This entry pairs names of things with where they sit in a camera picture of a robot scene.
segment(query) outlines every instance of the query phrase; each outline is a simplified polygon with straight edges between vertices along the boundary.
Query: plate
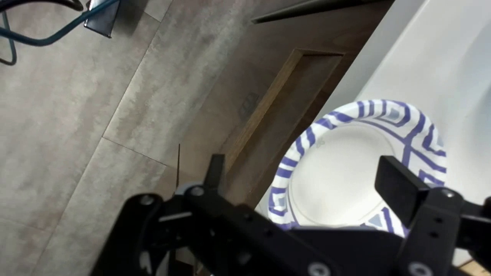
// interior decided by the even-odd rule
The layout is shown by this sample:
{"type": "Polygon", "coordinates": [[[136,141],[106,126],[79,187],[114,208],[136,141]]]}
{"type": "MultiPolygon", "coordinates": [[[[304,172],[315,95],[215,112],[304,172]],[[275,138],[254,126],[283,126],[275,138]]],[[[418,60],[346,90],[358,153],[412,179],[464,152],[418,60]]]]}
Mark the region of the plate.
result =
{"type": "Polygon", "coordinates": [[[444,185],[447,153],[436,126],[415,106],[366,99],[315,121],[291,145],[269,195],[283,228],[367,225],[404,236],[375,190],[381,155],[393,155],[430,185],[444,185]]]}

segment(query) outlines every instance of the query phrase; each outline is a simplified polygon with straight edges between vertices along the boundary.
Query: tile floor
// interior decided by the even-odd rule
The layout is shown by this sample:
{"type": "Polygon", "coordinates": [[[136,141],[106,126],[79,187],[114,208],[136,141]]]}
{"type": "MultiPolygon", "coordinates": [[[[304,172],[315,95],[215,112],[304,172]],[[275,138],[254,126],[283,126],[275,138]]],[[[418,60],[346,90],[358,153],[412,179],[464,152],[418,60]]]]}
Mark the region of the tile floor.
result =
{"type": "MultiPolygon", "coordinates": [[[[129,1],[113,40],[79,27],[0,66],[0,276],[88,274],[126,198],[172,193],[177,144],[252,15],[286,4],[171,1],[129,1]]],[[[34,37],[76,15],[10,12],[34,37]]]]}

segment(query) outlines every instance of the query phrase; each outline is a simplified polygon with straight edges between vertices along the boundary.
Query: cable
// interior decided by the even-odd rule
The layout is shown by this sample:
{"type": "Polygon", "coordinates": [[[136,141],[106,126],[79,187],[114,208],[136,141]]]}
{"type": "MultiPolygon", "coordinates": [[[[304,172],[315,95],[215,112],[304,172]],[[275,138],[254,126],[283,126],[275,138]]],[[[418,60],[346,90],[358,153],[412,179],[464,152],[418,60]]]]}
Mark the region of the cable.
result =
{"type": "Polygon", "coordinates": [[[120,1],[120,0],[106,0],[106,1],[100,3],[99,6],[93,7],[91,11],[83,12],[80,17],[74,18],[65,27],[62,27],[54,35],[47,37],[47,38],[33,38],[33,37],[27,37],[24,34],[19,34],[19,32],[13,32],[10,29],[4,29],[4,27],[0,27],[0,37],[7,37],[10,40],[16,40],[19,43],[39,46],[39,47],[48,46],[48,44],[53,44],[53,43],[59,41],[60,38],[63,38],[67,34],[70,34],[73,29],[76,29],[85,20],[94,17],[96,14],[105,11],[108,6],[111,6],[117,1],[120,1]]]}
{"type": "Polygon", "coordinates": [[[50,3],[57,3],[62,6],[73,7],[76,11],[83,11],[83,4],[79,0],[4,0],[0,1],[0,12],[11,9],[14,6],[27,4],[27,3],[34,3],[34,1],[50,1],[50,3]]]}
{"type": "MultiPolygon", "coordinates": [[[[11,29],[10,18],[8,18],[7,12],[2,12],[2,18],[4,18],[5,29],[11,29]]],[[[11,40],[11,38],[10,38],[10,46],[11,46],[13,60],[8,61],[8,60],[0,58],[0,63],[8,64],[8,66],[14,66],[17,63],[17,49],[16,49],[14,40],[11,40]]]]}

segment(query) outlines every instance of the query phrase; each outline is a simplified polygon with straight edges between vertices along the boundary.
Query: white plate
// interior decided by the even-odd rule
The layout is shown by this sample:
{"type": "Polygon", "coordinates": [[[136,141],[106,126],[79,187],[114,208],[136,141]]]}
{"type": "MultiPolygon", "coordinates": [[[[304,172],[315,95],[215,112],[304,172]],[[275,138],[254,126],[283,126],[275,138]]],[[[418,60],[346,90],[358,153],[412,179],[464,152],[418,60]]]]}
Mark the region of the white plate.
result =
{"type": "Polygon", "coordinates": [[[372,225],[404,236],[375,190],[381,155],[393,155],[432,185],[444,185],[447,153],[435,124],[416,107],[357,101],[315,121],[289,149],[269,195],[269,216],[297,225],[372,225]]]}

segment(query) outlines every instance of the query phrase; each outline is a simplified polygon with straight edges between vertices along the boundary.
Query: blue and white plate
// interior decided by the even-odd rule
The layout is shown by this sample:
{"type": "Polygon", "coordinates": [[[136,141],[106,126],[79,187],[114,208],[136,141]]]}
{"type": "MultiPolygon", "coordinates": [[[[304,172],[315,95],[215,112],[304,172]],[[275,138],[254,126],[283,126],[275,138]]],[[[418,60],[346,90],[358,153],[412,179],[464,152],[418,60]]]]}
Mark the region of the blue and white plate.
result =
{"type": "Polygon", "coordinates": [[[393,155],[430,185],[444,185],[447,153],[435,124],[415,106],[366,99],[304,130],[283,158],[269,218],[283,228],[369,225],[406,236],[375,190],[381,155],[393,155]]]}

